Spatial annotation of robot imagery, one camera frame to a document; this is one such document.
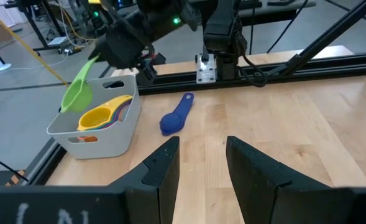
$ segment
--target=bin handle hole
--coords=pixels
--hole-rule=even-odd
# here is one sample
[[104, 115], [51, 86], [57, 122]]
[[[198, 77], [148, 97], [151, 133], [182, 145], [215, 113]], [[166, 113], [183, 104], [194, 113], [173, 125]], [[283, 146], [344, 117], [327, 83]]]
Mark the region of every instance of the bin handle hole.
[[87, 142], [97, 142], [98, 138], [96, 136], [81, 136], [81, 137], [71, 137], [68, 138], [70, 143], [87, 143]]
[[103, 83], [103, 87], [106, 89], [120, 88], [120, 87], [123, 87], [124, 85], [125, 84], [122, 81]]

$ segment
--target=metal bracket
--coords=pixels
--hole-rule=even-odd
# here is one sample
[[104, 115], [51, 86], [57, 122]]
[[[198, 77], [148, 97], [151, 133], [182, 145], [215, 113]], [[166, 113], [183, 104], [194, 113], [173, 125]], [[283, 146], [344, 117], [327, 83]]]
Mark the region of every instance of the metal bracket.
[[216, 82], [216, 66], [214, 54], [208, 55], [208, 60], [202, 60], [202, 54], [197, 55], [196, 60], [196, 83], [206, 84]]

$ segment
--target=black cable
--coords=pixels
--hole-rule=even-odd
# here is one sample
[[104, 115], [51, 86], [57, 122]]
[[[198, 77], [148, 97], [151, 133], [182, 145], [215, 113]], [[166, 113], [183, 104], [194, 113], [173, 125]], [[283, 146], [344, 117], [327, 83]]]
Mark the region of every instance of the black cable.
[[283, 35], [285, 34], [285, 32], [289, 29], [290, 25], [292, 25], [293, 21], [295, 21], [295, 19], [297, 18], [297, 16], [300, 14], [301, 10], [304, 9], [304, 7], [306, 6], [308, 0], [305, 0], [303, 5], [300, 7], [299, 11], [297, 11], [296, 15], [294, 16], [294, 18], [289, 22], [289, 24], [285, 27], [285, 29], [282, 31], [281, 35], [277, 38], [277, 40], [274, 42], [274, 44], [270, 47], [270, 49], [267, 51], [267, 53], [270, 53], [270, 51], [276, 46], [276, 44], [280, 41], [280, 39], [283, 37]]
[[254, 63], [252, 63], [247, 57], [246, 55], [243, 55], [244, 60], [246, 61], [246, 63], [248, 63], [252, 68], [254, 68], [256, 71], [259, 72], [259, 74], [261, 74], [261, 76], [263, 76], [263, 82], [262, 83], [257, 83], [254, 82], [251, 78], [249, 78], [249, 76], [246, 74], [245, 70], [242, 67], [238, 66], [238, 69], [240, 71], [241, 74], [244, 75], [244, 77], [246, 78], [246, 80], [248, 80], [251, 84], [253, 84], [253, 86], [256, 87], [264, 87], [267, 83], [268, 83], [268, 77], [267, 75], [260, 69], [258, 68], [257, 65], [255, 65]]
[[2, 161], [0, 161], [0, 165], [2, 165], [3, 167], [5, 167], [6, 169], [8, 169], [9, 171], [11, 171], [14, 175], [20, 177], [21, 179], [28, 181], [28, 179], [26, 177], [24, 177], [23, 175], [19, 174], [17, 171], [15, 171], [14, 169], [11, 169], [8, 165], [4, 164]]
[[253, 29], [255, 26], [255, 8], [252, 9], [252, 25], [250, 26], [250, 44], [249, 44], [249, 54], [252, 54], [252, 45], [253, 45]]

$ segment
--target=yellow cable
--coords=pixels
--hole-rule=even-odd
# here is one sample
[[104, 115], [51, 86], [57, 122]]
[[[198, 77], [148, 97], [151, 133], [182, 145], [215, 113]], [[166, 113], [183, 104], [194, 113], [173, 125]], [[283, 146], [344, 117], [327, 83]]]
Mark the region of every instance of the yellow cable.
[[67, 82], [59, 75], [57, 74], [56, 71], [54, 71], [52, 68], [50, 68], [46, 62], [39, 57], [17, 34], [15, 34], [10, 28], [8, 28], [2, 20], [0, 20], [0, 25], [3, 26], [3, 28], [5, 28], [14, 38], [16, 38], [16, 40], [18, 42], [20, 42], [27, 50], [30, 54], [32, 54], [42, 65], [44, 65], [44, 67], [47, 68], [47, 70], [53, 74], [56, 78], [58, 78], [64, 85], [66, 85], [68, 87]]
[[70, 27], [71, 27], [72, 32], [73, 32], [77, 37], [81, 38], [82, 40], [97, 40], [97, 39], [92, 39], [92, 38], [83, 38], [83, 37], [79, 36], [79, 35], [75, 32], [75, 29], [74, 29], [74, 28], [73, 28], [73, 26], [72, 26], [72, 22], [71, 22], [71, 20], [70, 20], [70, 18], [69, 18], [69, 15], [66, 13], [66, 11], [65, 11], [65, 9], [64, 9], [64, 8], [62, 8], [62, 11], [63, 11], [63, 14], [64, 14], [64, 16], [66, 17], [66, 19], [67, 19], [68, 23], [70, 24]]

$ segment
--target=concrete floor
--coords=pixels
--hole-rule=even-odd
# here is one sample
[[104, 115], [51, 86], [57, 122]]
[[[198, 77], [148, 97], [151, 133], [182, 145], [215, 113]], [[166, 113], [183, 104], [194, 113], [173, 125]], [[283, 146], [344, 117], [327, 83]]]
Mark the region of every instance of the concrete floor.
[[[350, 8], [353, 5], [354, 3], [350, 2], [345, 7]], [[319, 0], [316, 7], [303, 10], [273, 52], [307, 47], [345, 13], [345, 10]], [[266, 52], [287, 23], [288, 21], [284, 21], [255, 26], [253, 53]], [[24, 41], [31, 47], [39, 47], [40, 42], [37, 36], [35, 33], [30, 33], [29, 29], [29, 26], [25, 26], [24, 35], [22, 35]], [[41, 31], [46, 32], [47, 28], [42, 27]], [[249, 41], [249, 27], [244, 28], [244, 35]], [[184, 62], [193, 60], [194, 55], [201, 51], [201, 40], [201, 31], [192, 33], [187, 26], [184, 26], [160, 39], [154, 46], [157, 52], [166, 56], [167, 63]], [[366, 52], [366, 21], [358, 22], [331, 45], [345, 45], [355, 53]], [[89, 46], [84, 51], [69, 56], [64, 63], [55, 65], [53, 69], [65, 80], [72, 81], [92, 49], [93, 46]], [[57, 54], [55, 50], [41, 52], [41, 54], [49, 64], [64, 59], [64, 56]], [[7, 63], [12, 63], [13, 68], [40, 65], [17, 42], [0, 46], [0, 56]], [[89, 78], [98, 77], [106, 67], [107, 64], [104, 62], [95, 64]], [[113, 69], [108, 71], [106, 76], [109, 76], [112, 71]], [[58, 80], [43, 67], [32, 70], [10, 70], [0, 74], [0, 89], [57, 82]], [[16, 170], [25, 169], [29, 165], [49, 139], [46, 127], [57, 114], [64, 91], [63, 86], [0, 90], [0, 160]]]

